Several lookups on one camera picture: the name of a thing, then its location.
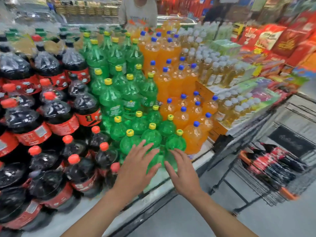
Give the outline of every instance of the gray floor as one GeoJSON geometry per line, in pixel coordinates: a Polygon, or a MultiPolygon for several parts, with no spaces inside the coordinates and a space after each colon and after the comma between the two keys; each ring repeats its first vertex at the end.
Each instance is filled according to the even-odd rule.
{"type": "MultiPolygon", "coordinates": [[[[231,157],[200,178],[201,186],[207,190],[221,178],[227,170],[231,157]]],[[[235,174],[230,173],[227,180],[238,189],[247,200],[256,195],[235,174]]],[[[260,200],[238,215],[238,220],[264,237],[316,236],[316,183],[306,190],[297,201],[281,203],[270,207],[260,200]]],[[[244,205],[243,201],[225,184],[212,195],[221,206],[231,211],[244,205]]],[[[177,196],[151,218],[145,221],[129,237],[187,237],[215,236],[200,214],[183,197],[177,196]]]]}

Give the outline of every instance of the red label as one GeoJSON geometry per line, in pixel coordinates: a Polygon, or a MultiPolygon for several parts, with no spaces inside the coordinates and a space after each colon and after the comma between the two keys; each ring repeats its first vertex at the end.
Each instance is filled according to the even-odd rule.
{"type": "Polygon", "coordinates": [[[79,128],[79,122],[75,115],[73,115],[72,118],[70,118],[68,121],[61,123],[61,124],[49,124],[47,125],[50,127],[52,132],[56,135],[64,136],[64,135],[70,135],[71,133],[74,133],[79,128]]]}
{"type": "Polygon", "coordinates": [[[28,95],[33,95],[41,91],[40,81],[36,75],[27,79],[7,80],[8,83],[13,83],[17,90],[23,90],[28,95]]]}
{"type": "Polygon", "coordinates": [[[0,136],[0,157],[13,151],[19,144],[17,138],[10,132],[5,131],[0,136]]]}
{"type": "Polygon", "coordinates": [[[101,109],[99,108],[96,112],[90,115],[79,115],[75,114],[78,118],[78,121],[83,126],[94,126],[101,122],[102,115],[101,109]]]}
{"type": "Polygon", "coordinates": [[[65,188],[58,195],[56,195],[53,199],[41,202],[41,204],[56,209],[58,206],[70,199],[72,192],[73,189],[69,182],[67,182],[65,188]]]}
{"type": "Polygon", "coordinates": [[[78,79],[82,81],[82,83],[87,84],[90,81],[90,74],[89,74],[89,69],[86,68],[82,71],[68,71],[65,70],[65,75],[67,77],[67,80],[69,82],[71,82],[71,80],[69,79],[69,75],[70,74],[76,74],[78,76],[78,79]]]}
{"type": "Polygon", "coordinates": [[[33,131],[24,133],[24,134],[14,134],[19,142],[26,146],[34,146],[46,141],[51,135],[52,132],[49,127],[43,123],[41,126],[36,128],[33,131]]]}
{"type": "Polygon", "coordinates": [[[23,226],[26,226],[35,219],[41,208],[41,204],[32,200],[28,208],[21,215],[19,215],[16,219],[2,225],[11,229],[21,229],[23,226]]]}
{"type": "Polygon", "coordinates": [[[63,90],[68,87],[68,82],[65,77],[65,73],[61,73],[59,75],[54,76],[42,76],[39,75],[40,79],[47,78],[50,80],[51,84],[56,87],[58,90],[63,90]]]}
{"type": "Polygon", "coordinates": [[[81,183],[81,184],[72,183],[72,186],[78,191],[85,192],[87,190],[90,190],[93,187],[94,182],[97,179],[97,177],[98,177],[98,171],[96,169],[94,172],[94,175],[89,180],[87,180],[86,182],[81,183]]]}

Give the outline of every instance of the bottle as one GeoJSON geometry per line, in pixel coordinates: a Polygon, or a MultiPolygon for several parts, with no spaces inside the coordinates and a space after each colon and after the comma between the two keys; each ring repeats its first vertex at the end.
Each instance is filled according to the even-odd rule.
{"type": "Polygon", "coordinates": [[[188,98],[188,107],[195,106],[197,101],[201,102],[201,96],[198,91],[194,91],[193,95],[188,98]]]}
{"type": "Polygon", "coordinates": [[[118,161],[118,151],[110,147],[107,142],[100,144],[100,150],[95,156],[95,162],[99,171],[99,174],[104,178],[107,177],[109,171],[111,171],[111,165],[118,161]]]}
{"type": "Polygon", "coordinates": [[[139,89],[133,80],[133,74],[127,74],[126,78],[127,84],[121,91],[124,102],[124,117],[133,119],[135,112],[140,108],[141,96],[139,94],[139,89]]]}
{"type": "Polygon", "coordinates": [[[144,55],[140,51],[138,47],[138,39],[133,39],[133,45],[129,51],[126,53],[126,73],[127,74],[134,74],[136,71],[136,65],[144,64],[144,55]]]}
{"type": "Polygon", "coordinates": [[[187,71],[186,77],[183,81],[182,90],[185,94],[189,95],[196,89],[195,82],[198,80],[198,70],[196,63],[192,63],[189,71],[187,71]]]}
{"type": "MultiPolygon", "coordinates": [[[[162,136],[159,133],[159,131],[156,130],[156,124],[150,123],[148,129],[142,134],[141,136],[142,140],[146,140],[146,143],[153,143],[153,146],[147,151],[151,151],[152,149],[159,148],[162,136]]],[[[151,160],[151,162],[148,164],[147,170],[149,171],[154,165],[158,163],[163,163],[163,160],[160,160],[159,153],[157,153],[154,158],[151,160]]]]}
{"type": "Polygon", "coordinates": [[[59,213],[69,213],[79,204],[81,195],[73,190],[62,171],[36,171],[31,176],[28,189],[39,203],[59,213]]]}
{"type": "Polygon", "coordinates": [[[124,122],[122,122],[121,116],[114,117],[114,125],[110,130],[110,137],[113,140],[112,145],[115,148],[119,148],[121,140],[126,135],[127,127],[124,122]]]}
{"type": "Polygon", "coordinates": [[[200,106],[201,102],[196,101],[195,106],[189,106],[187,108],[188,114],[189,114],[189,122],[188,124],[194,123],[200,115],[202,115],[202,107],[200,106]]]}
{"type": "Polygon", "coordinates": [[[153,73],[154,75],[159,75],[159,71],[156,68],[156,61],[151,61],[150,67],[148,69],[146,69],[144,72],[145,72],[146,78],[148,78],[148,73],[153,73]]]}
{"type": "Polygon", "coordinates": [[[145,80],[145,83],[140,88],[140,95],[142,96],[141,102],[144,111],[148,113],[154,104],[156,104],[158,88],[156,83],[153,80],[154,74],[148,73],[148,78],[145,80]]]}
{"type": "Polygon", "coordinates": [[[14,133],[19,142],[26,146],[41,145],[43,148],[60,143],[38,112],[18,106],[15,99],[1,101],[5,114],[6,126],[14,133]]]}
{"type": "Polygon", "coordinates": [[[102,75],[105,78],[109,77],[109,66],[107,63],[106,55],[103,54],[103,51],[99,48],[98,41],[95,39],[91,40],[91,50],[87,53],[87,64],[89,66],[89,72],[91,74],[91,79],[94,80],[95,70],[101,69],[102,75]]]}
{"type": "Polygon", "coordinates": [[[199,80],[203,85],[206,85],[208,83],[207,71],[211,67],[211,62],[212,59],[208,57],[205,59],[204,63],[199,68],[199,80]]]}
{"type": "Polygon", "coordinates": [[[35,100],[39,98],[41,91],[40,81],[30,64],[18,55],[10,51],[8,46],[0,45],[0,71],[1,76],[7,83],[13,83],[15,86],[32,95],[35,100]]]}
{"type": "Polygon", "coordinates": [[[229,113],[231,106],[232,106],[232,102],[230,100],[226,100],[223,105],[219,105],[215,118],[218,121],[222,121],[224,117],[229,113]]]}
{"type": "Polygon", "coordinates": [[[189,114],[186,107],[181,107],[180,111],[174,113],[173,122],[177,129],[184,129],[189,123],[189,114]]]}
{"type": "Polygon", "coordinates": [[[167,103],[163,104],[160,107],[160,114],[162,116],[162,120],[165,121],[168,119],[168,115],[173,115],[175,112],[175,106],[172,104],[172,99],[168,98],[167,103]]]}
{"type": "Polygon", "coordinates": [[[148,128],[148,121],[143,117],[141,111],[136,112],[136,118],[132,122],[132,128],[135,135],[141,136],[148,128]]]}
{"type": "Polygon", "coordinates": [[[218,109],[218,104],[217,104],[217,96],[213,96],[211,100],[203,103],[203,115],[205,115],[206,113],[210,113],[212,115],[214,115],[217,112],[218,109]]]}
{"type": "Polygon", "coordinates": [[[35,100],[32,96],[26,95],[24,92],[16,89],[15,84],[4,84],[3,90],[8,93],[9,98],[14,98],[19,106],[28,107],[34,109],[35,100]]]}
{"type": "Polygon", "coordinates": [[[187,107],[188,106],[188,102],[186,100],[186,94],[181,94],[180,96],[180,100],[178,100],[176,107],[175,107],[175,111],[180,111],[182,107],[187,107]]]}
{"type": "Polygon", "coordinates": [[[14,230],[36,231],[49,225],[53,218],[23,187],[2,190],[0,209],[1,225],[14,230]]]}
{"type": "Polygon", "coordinates": [[[162,115],[159,112],[159,106],[153,105],[152,111],[150,111],[147,115],[147,120],[149,123],[155,123],[157,128],[159,127],[162,122],[162,115]]]}
{"type": "Polygon", "coordinates": [[[87,159],[93,158],[93,155],[91,151],[88,149],[88,146],[85,143],[85,141],[74,140],[74,138],[71,135],[66,135],[63,137],[63,142],[65,144],[65,147],[63,148],[61,155],[65,159],[68,159],[68,157],[73,154],[78,154],[87,159]]]}
{"type": "Polygon", "coordinates": [[[62,156],[57,155],[54,150],[42,151],[42,148],[35,145],[29,148],[29,154],[32,156],[29,168],[32,171],[42,170],[65,170],[65,162],[62,156]]]}
{"type": "Polygon", "coordinates": [[[91,128],[92,135],[89,139],[89,149],[97,153],[101,143],[111,143],[110,137],[101,132],[100,127],[97,125],[91,128]]]}
{"type": "Polygon", "coordinates": [[[231,128],[237,125],[240,120],[239,118],[242,117],[243,108],[240,105],[235,106],[234,110],[223,118],[222,125],[231,128]]]}
{"type": "Polygon", "coordinates": [[[173,154],[169,150],[179,149],[181,151],[185,151],[186,149],[186,142],[183,138],[183,130],[177,129],[176,133],[169,136],[166,142],[166,150],[167,153],[165,154],[165,160],[169,162],[169,164],[177,170],[178,165],[176,160],[174,159],[173,154]]]}
{"type": "Polygon", "coordinates": [[[140,89],[146,81],[146,77],[144,76],[144,73],[142,72],[142,64],[135,65],[133,76],[134,76],[134,82],[136,83],[136,86],[140,89]]]}
{"type": "Polygon", "coordinates": [[[84,126],[85,133],[91,132],[91,127],[101,122],[101,108],[97,99],[86,92],[85,85],[78,86],[78,94],[73,103],[73,108],[79,124],[84,126]]]}
{"type": "Polygon", "coordinates": [[[118,90],[122,91],[122,89],[127,85],[127,79],[123,74],[122,67],[116,66],[116,75],[112,78],[113,86],[118,90]]]}
{"type": "Polygon", "coordinates": [[[59,61],[45,51],[42,38],[38,36],[40,43],[37,43],[37,55],[34,58],[34,66],[39,75],[39,79],[48,78],[51,84],[59,90],[67,92],[67,79],[59,61]]]}
{"type": "Polygon", "coordinates": [[[119,116],[123,112],[121,93],[112,85],[112,79],[104,80],[104,93],[100,96],[102,113],[109,117],[119,116]]]}
{"type": "Polygon", "coordinates": [[[66,102],[57,100],[52,91],[44,95],[45,105],[42,107],[42,112],[52,132],[59,136],[72,134],[76,139],[82,138],[83,132],[71,107],[66,102]]]}
{"type": "Polygon", "coordinates": [[[66,41],[66,47],[67,49],[63,56],[63,65],[68,81],[70,82],[70,74],[76,74],[82,83],[89,83],[89,68],[85,58],[74,49],[72,41],[66,41]]]}
{"type": "Polygon", "coordinates": [[[119,39],[117,37],[112,37],[112,47],[108,52],[108,62],[110,75],[114,76],[116,74],[115,67],[121,66],[123,74],[126,73],[126,60],[125,55],[119,47],[119,39]]]}
{"type": "Polygon", "coordinates": [[[186,142],[185,153],[188,155],[190,160],[193,159],[194,154],[198,153],[201,149],[200,139],[202,138],[202,131],[199,128],[200,123],[195,121],[193,125],[188,125],[183,130],[183,138],[186,142]]]}
{"type": "Polygon", "coordinates": [[[88,53],[91,51],[92,49],[92,43],[90,41],[90,33],[89,32],[84,32],[83,33],[83,40],[82,40],[82,49],[79,50],[79,53],[85,58],[87,59],[88,57],[88,53]]]}
{"type": "Polygon", "coordinates": [[[159,132],[162,136],[161,145],[164,146],[168,137],[176,132],[176,125],[173,123],[173,115],[168,115],[168,119],[161,123],[159,132]]]}
{"type": "Polygon", "coordinates": [[[179,65],[178,71],[174,72],[171,76],[171,81],[169,84],[169,93],[173,97],[178,97],[182,93],[182,86],[185,79],[185,73],[183,71],[184,66],[179,65]]]}
{"type": "Polygon", "coordinates": [[[161,75],[154,75],[154,81],[156,82],[158,88],[157,102],[159,105],[162,105],[163,103],[166,104],[169,96],[169,85],[171,81],[169,73],[168,68],[164,67],[161,75]]]}
{"type": "Polygon", "coordinates": [[[128,129],[126,131],[126,136],[121,140],[119,147],[123,154],[128,155],[133,145],[137,146],[140,142],[141,139],[138,136],[134,135],[134,131],[132,129],[128,129]]]}
{"type": "Polygon", "coordinates": [[[102,191],[97,168],[92,160],[72,154],[68,158],[69,166],[66,175],[72,187],[87,198],[94,198],[102,191]]]}
{"type": "Polygon", "coordinates": [[[104,39],[100,48],[103,51],[103,55],[107,56],[112,47],[111,34],[108,31],[105,31],[103,34],[104,34],[104,39]]]}

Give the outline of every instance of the yellow bottle cap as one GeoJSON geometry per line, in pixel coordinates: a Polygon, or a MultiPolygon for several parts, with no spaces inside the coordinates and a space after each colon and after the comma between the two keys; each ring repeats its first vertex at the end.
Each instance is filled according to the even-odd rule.
{"type": "Polygon", "coordinates": [[[148,72],[148,78],[154,78],[154,74],[152,72],[148,72]]]}
{"type": "Polygon", "coordinates": [[[118,42],[119,42],[119,39],[118,39],[117,37],[112,37],[112,42],[118,43],[118,42]]]}
{"type": "Polygon", "coordinates": [[[140,70],[142,68],[142,64],[136,64],[135,66],[137,70],[140,70]]]}
{"type": "Polygon", "coordinates": [[[98,40],[92,39],[92,40],[91,40],[91,44],[97,45],[97,44],[98,44],[98,40]]]}
{"type": "Polygon", "coordinates": [[[172,121],[173,120],[173,115],[168,115],[168,120],[172,121]]]}
{"type": "Polygon", "coordinates": [[[176,131],[176,134],[177,134],[178,136],[181,136],[181,135],[183,134],[183,130],[178,129],[178,130],[176,131]]]}
{"type": "Polygon", "coordinates": [[[149,129],[151,129],[151,130],[156,129],[156,124],[155,123],[150,123],[149,124],[149,129]]]}
{"type": "Polygon", "coordinates": [[[121,121],[122,121],[122,117],[121,116],[114,117],[114,122],[115,123],[120,123],[121,121]]]}
{"type": "Polygon", "coordinates": [[[101,69],[95,69],[95,70],[94,70],[94,73],[95,73],[96,75],[102,75],[102,70],[101,70],[101,69]]]}
{"type": "Polygon", "coordinates": [[[134,135],[134,131],[133,131],[132,129],[128,129],[128,130],[126,131],[126,135],[127,135],[128,137],[131,137],[131,136],[134,135]]]}
{"type": "Polygon", "coordinates": [[[84,33],[83,33],[83,36],[84,36],[84,37],[90,37],[90,33],[89,33],[89,32],[84,32],[84,33]]]}
{"type": "Polygon", "coordinates": [[[126,78],[127,78],[128,80],[133,80],[133,79],[134,79],[134,76],[133,76],[133,74],[127,74],[127,75],[126,75],[126,78]]]}
{"type": "Polygon", "coordinates": [[[115,66],[115,70],[116,71],[122,71],[122,67],[121,66],[115,66]]]}
{"type": "Polygon", "coordinates": [[[104,84],[108,85],[112,85],[112,79],[111,78],[106,78],[104,79],[104,84]]]}
{"type": "Polygon", "coordinates": [[[143,113],[142,113],[141,111],[137,111],[137,112],[136,112],[136,116],[137,116],[137,117],[142,117],[142,116],[143,116],[143,113]]]}

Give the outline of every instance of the green bottle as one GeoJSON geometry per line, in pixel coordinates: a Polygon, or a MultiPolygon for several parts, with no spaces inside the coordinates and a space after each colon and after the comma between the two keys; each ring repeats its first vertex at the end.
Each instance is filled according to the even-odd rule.
{"type": "Polygon", "coordinates": [[[87,59],[88,57],[88,53],[91,51],[92,49],[92,44],[90,41],[90,33],[89,32],[84,32],[83,33],[83,45],[82,45],[82,49],[79,50],[79,53],[85,58],[87,59]]]}
{"type": "Polygon", "coordinates": [[[176,134],[173,134],[168,137],[167,142],[166,142],[166,154],[165,154],[165,160],[171,164],[171,166],[177,170],[177,162],[174,159],[173,154],[169,150],[174,150],[175,148],[185,151],[186,149],[186,142],[185,139],[182,137],[183,130],[178,129],[176,131],[176,134]]]}
{"type": "Polygon", "coordinates": [[[124,136],[121,140],[119,147],[123,154],[128,155],[133,145],[137,146],[140,142],[141,139],[134,135],[134,131],[132,129],[128,129],[126,131],[126,136],[124,136]]]}
{"type": "Polygon", "coordinates": [[[115,70],[116,75],[113,76],[112,83],[117,90],[122,91],[123,87],[127,85],[127,78],[123,74],[121,66],[116,66],[115,70]]]}
{"type": "MultiPolygon", "coordinates": [[[[150,123],[149,128],[142,134],[141,137],[142,140],[146,140],[146,145],[153,143],[154,145],[148,150],[151,151],[154,148],[159,148],[161,143],[161,134],[159,131],[156,130],[156,124],[150,123]]],[[[154,158],[151,160],[151,162],[148,165],[148,170],[150,170],[154,165],[157,163],[163,163],[163,158],[159,158],[159,153],[157,153],[154,158]]]]}
{"type": "Polygon", "coordinates": [[[139,89],[134,83],[134,76],[127,74],[127,84],[123,87],[121,94],[124,102],[124,117],[134,119],[135,112],[140,108],[141,96],[139,89]]]}
{"type": "Polygon", "coordinates": [[[114,124],[110,130],[110,137],[113,140],[111,144],[114,147],[119,148],[121,140],[126,135],[126,131],[127,131],[127,127],[124,124],[124,122],[122,122],[122,117],[121,116],[114,117],[114,124]]]}
{"type": "Polygon", "coordinates": [[[123,112],[123,100],[121,93],[112,85],[112,79],[104,80],[105,88],[100,96],[100,104],[103,115],[108,117],[120,116],[123,112]]]}
{"type": "Polygon", "coordinates": [[[125,55],[119,47],[119,39],[117,37],[112,37],[112,47],[108,53],[108,62],[109,62],[109,70],[110,74],[114,76],[116,74],[115,67],[121,66],[123,74],[126,73],[126,61],[125,55]]]}
{"type": "Polygon", "coordinates": [[[125,39],[122,44],[122,51],[126,53],[132,47],[131,34],[129,32],[125,33],[125,39]]]}
{"type": "Polygon", "coordinates": [[[109,54],[109,50],[111,47],[112,47],[111,34],[108,31],[105,31],[103,43],[100,46],[105,56],[109,54]]]}
{"type": "Polygon", "coordinates": [[[152,106],[156,104],[158,94],[158,87],[154,82],[154,74],[148,72],[148,78],[141,86],[140,95],[142,96],[142,106],[146,113],[148,113],[152,106]]]}
{"type": "Polygon", "coordinates": [[[147,115],[147,120],[149,121],[149,123],[155,123],[157,128],[162,122],[162,116],[158,109],[159,109],[159,106],[153,105],[152,111],[150,111],[147,115]]]}
{"type": "Polygon", "coordinates": [[[89,72],[91,75],[91,80],[95,79],[95,69],[101,69],[102,75],[105,78],[109,77],[109,65],[107,63],[106,57],[98,46],[98,40],[91,40],[91,50],[87,54],[87,63],[89,66],[89,72]]]}
{"type": "Polygon", "coordinates": [[[162,136],[161,145],[164,146],[168,137],[176,132],[176,125],[173,123],[173,115],[168,115],[168,119],[160,124],[159,132],[162,136]]]}
{"type": "Polygon", "coordinates": [[[144,56],[139,50],[138,39],[134,38],[132,40],[133,45],[129,51],[126,52],[126,73],[130,74],[135,71],[137,64],[144,64],[144,56]]]}
{"type": "Polygon", "coordinates": [[[148,121],[143,117],[141,111],[136,112],[136,118],[132,121],[132,129],[134,134],[141,136],[148,129],[148,121]]]}
{"type": "Polygon", "coordinates": [[[136,82],[137,87],[140,89],[144,85],[146,77],[142,72],[142,64],[136,64],[135,67],[136,69],[133,72],[134,81],[136,82]]]}
{"type": "Polygon", "coordinates": [[[100,101],[100,95],[104,93],[105,84],[104,84],[104,79],[105,77],[103,76],[103,72],[101,69],[94,69],[94,78],[91,81],[90,84],[90,90],[91,93],[100,101]]]}

